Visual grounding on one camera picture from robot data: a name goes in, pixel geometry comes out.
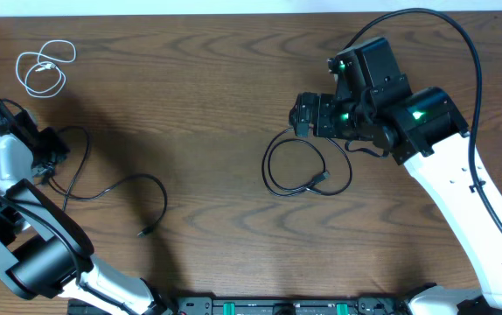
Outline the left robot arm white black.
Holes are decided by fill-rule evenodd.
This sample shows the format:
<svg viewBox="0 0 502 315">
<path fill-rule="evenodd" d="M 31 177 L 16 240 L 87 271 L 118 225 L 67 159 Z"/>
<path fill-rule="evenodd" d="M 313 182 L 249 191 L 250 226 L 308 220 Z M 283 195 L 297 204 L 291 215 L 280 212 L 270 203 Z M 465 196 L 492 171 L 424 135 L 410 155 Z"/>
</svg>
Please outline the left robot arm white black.
<svg viewBox="0 0 502 315">
<path fill-rule="evenodd" d="M 0 99 L 0 280 L 31 300 L 66 298 L 72 314 L 174 314 L 178 306 L 142 278 L 103 262 L 82 228 L 34 184 L 66 159 L 59 131 L 38 129 Z"/>
</svg>

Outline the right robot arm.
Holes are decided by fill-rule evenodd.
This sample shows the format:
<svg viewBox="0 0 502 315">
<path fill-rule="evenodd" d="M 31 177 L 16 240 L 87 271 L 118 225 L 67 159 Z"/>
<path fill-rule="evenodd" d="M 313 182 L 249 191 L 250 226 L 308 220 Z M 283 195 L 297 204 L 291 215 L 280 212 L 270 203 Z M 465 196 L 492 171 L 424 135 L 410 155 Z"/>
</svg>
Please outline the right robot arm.
<svg viewBox="0 0 502 315">
<path fill-rule="evenodd" d="M 502 196 L 469 127 L 438 87 L 413 92 L 384 38 L 348 47 L 329 60 L 334 94 L 301 93 L 289 112 L 300 137 L 366 141 L 391 155 L 424 188 L 461 243 L 476 290 L 438 285 L 405 301 L 411 314 L 502 314 Z"/>
</svg>

